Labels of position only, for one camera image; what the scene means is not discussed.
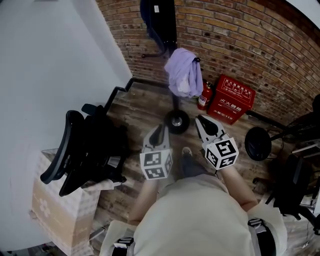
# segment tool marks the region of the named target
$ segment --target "black round base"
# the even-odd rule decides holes
[[[165,115],[164,123],[168,126],[170,133],[183,134],[190,125],[190,118],[182,110],[172,110]]]
[[[270,136],[261,127],[254,127],[248,131],[244,145],[249,157],[255,161],[266,159],[271,152]]]

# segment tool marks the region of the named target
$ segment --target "towel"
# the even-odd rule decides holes
[[[176,96],[189,97],[201,95],[204,86],[200,64],[191,51],[176,49],[164,66],[169,74],[169,89]]]

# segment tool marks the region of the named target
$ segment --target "fire extinguisher box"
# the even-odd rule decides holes
[[[224,74],[218,81],[208,115],[227,124],[234,124],[254,104],[256,92]]]

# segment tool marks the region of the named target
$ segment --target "fire extinguisher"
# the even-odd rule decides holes
[[[198,99],[198,109],[206,110],[208,108],[209,102],[211,101],[212,95],[214,94],[211,87],[212,84],[203,79],[203,91]]]

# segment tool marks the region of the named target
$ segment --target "cardboard box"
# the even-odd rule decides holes
[[[208,115],[227,124],[234,124],[254,104],[256,92],[224,74],[220,76]]]
[[[40,175],[51,164],[55,152],[56,149],[40,153],[33,184],[32,211],[52,242],[66,255],[93,255],[89,236],[100,191],[113,190],[120,183],[111,180],[87,182],[73,193],[60,197],[59,191],[65,182],[65,175],[49,184],[40,180]]]

